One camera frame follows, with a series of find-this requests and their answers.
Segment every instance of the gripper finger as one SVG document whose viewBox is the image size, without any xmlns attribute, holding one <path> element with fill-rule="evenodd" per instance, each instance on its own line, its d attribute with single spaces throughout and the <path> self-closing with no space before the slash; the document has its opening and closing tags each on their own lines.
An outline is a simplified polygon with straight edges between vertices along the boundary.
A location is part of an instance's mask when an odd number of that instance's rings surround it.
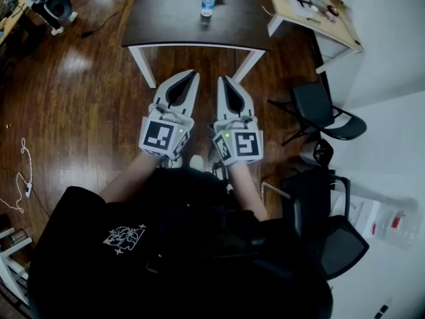
<svg viewBox="0 0 425 319">
<path fill-rule="evenodd" d="M 217 84 L 217 120 L 231 120 L 244 116 L 254 116 L 251 96 L 230 77 L 220 77 Z"/>
<path fill-rule="evenodd" d="M 178 73 L 159 86 L 153 102 L 162 109 L 170 109 L 191 117 L 199 80 L 200 75 L 195 70 Z"/>
</svg>

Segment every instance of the white graphic print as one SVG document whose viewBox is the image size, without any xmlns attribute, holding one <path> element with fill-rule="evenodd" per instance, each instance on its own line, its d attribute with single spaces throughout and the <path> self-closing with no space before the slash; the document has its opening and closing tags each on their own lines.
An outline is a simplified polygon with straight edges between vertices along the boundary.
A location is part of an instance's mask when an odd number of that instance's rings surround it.
<svg viewBox="0 0 425 319">
<path fill-rule="evenodd" d="M 238 136 L 238 142 L 240 146 L 240 152 L 242 154 L 251 154 L 252 153 L 252 142 L 254 141 L 254 136 L 250 136 L 249 139 L 245 140 L 243 136 Z"/>
<path fill-rule="evenodd" d="M 131 229 L 129 227 L 118 227 L 110 231 L 109 237 L 104 241 L 106 245 L 115 246 L 117 255 L 123 254 L 124 250 L 132 251 L 137 245 L 142 234 L 145 232 L 145 225 L 140 225 L 137 229 Z"/>
<path fill-rule="evenodd" d="M 165 139 L 168 137 L 168 133 L 170 132 L 169 128 L 164 128 L 163 126 L 159 129 L 158 137 L 149 137 L 147 141 L 152 144 L 159 144 L 160 146 L 165 146 L 167 143 Z"/>
</svg>

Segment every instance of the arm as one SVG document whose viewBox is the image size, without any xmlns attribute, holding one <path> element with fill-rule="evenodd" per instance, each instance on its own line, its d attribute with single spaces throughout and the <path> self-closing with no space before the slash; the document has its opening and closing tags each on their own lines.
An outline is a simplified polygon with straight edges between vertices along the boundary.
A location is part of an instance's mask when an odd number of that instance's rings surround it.
<svg viewBox="0 0 425 319">
<path fill-rule="evenodd" d="M 267 210 L 261 202 L 252 181 L 250 171 L 246 163 L 236 163 L 228 167 L 233 191 L 243 210 L 251 210 L 259 221 L 269 219 Z"/>
<path fill-rule="evenodd" d="M 141 152 L 115 180 L 100 192 L 100 197 L 106 203 L 131 199 L 152 175 L 158 163 L 157 156 Z"/>
</svg>

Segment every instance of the white object on floor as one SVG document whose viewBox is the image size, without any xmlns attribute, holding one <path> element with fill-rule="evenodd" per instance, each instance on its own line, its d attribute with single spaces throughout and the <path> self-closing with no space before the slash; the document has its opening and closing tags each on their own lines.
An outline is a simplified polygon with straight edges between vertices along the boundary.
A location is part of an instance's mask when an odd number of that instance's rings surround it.
<svg viewBox="0 0 425 319">
<path fill-rule="evenodd" d="M 3 231 L 0 233 L 0 239 L 3 237 L 6 237 L 12 233 L 15 232 L 14 228 L 8 229 L 6 231 Z M 27 274 L 25 273 L 25 270 L 22 266 L 18 265 L 15 261 L 11 260 L 9 258 L 9 255 L 12 255 L 13 253 L 16 253 L 19 249 L 23 248 L 24 246 L 31 243 L 33 240 L 28 237 L 24 241 L 17 243 L 16 245 L 12 246 L 11 248 L 7 249 L 6 251 L 3 251 L 0 253 L 0 278 L 6 285 L 6 287 L 19 299 L 21 299 L 26 305 L 28 305 L 28 299 L 22 292 L 22 290 L 19 288 L 19 285 L 17 283 L 17 280 L 15 280 L 15 277 L 12 275 L 11 271 L 9 270 L 9 266 L 13 266 L 12 269 L 14 271 L 17 270 L 17 267 L 21 268 L 20 277 L 27 277 Z"/>
<path fill-rule="evenodd" d="M 71 15 L 69 16 L 68 20 L 73 23 L 74 20 L 77 18 L 78 13 L 77 12 L 72 12 Z"/>
<path fill-rule="evenodd" d="M 53 29 L 52 35 L 59 35 L 59 34 L 63 33 L 64 31 L 65 31 L 65 28 L 63 26 L 61 26 L 59 29 Z"/>
<path fill-rule="evenodd" d="M 166 161 L 165 163 L 165 167 L 167 169 L 176 169 L 178 167 L 182 167 L 183 165 L 183 158 L 181 158 L 181 156 L 179 158 L 177 158 L 175 161 L 171 161 L 170 159 L 168 161 Z"/>
<path fill-rule="evenodd" d="M 5 202 L 4 200 L 0 199 L 1 202 L 3 202 L 4 204 L 6 204 L 6 206 L 8 206 L 11 209 L 14 210 L 19 210 L 22 214 L 24 213 L 24 209 L 22 209 L 21 207 L 19 207 L 18 203 L 21 201 L 22 199 L 22 193 L 21 190 L 19 189 L 19 184 L 18 184 L 18 177 L 20 177 L 25 184 L 25 196 L 26 197 L 30 197 L 31 195 L 31 191 L 33 190 L 33 161 L 31 159 L 31 154 L 29 152 L 29 150 L 27 149 L 27 147 L 25 146 L 25 139 L 23 138 L 21 140 L 21 154 L 24 154 L 25 152 L 28 154 L 28 159 L 29 159 L 29 181 L 25 181 L 25 178 L 22 176 L 22 174 L 20 172 L 18 172 L 16 174 L 16 186 L 18 188 L 18 192 L 19 192 L 19 199 L 16 201 L 16 207 L 11 207 L 7 202 Z"/>
<path fill-rule="evenodd" d="M 192 169 L 199 170 L 201 172 L 205 171 L 204 159 L 199 155 L 193 155 L 189 163 L 189 167 Z"/>
</svg>

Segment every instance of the water bottle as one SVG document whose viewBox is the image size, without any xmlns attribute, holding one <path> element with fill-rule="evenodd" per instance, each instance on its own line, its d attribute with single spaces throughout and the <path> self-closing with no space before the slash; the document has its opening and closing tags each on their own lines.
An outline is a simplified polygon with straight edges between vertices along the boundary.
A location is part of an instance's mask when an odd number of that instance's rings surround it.
<svg viewBox="0 0 425 319">
<path fill-rule="evenodd" d="M 201 15 L 203 17 L 210 17 L 213 15 L 215 0 L 202 0 L 202 10 Z"/>
</svg>

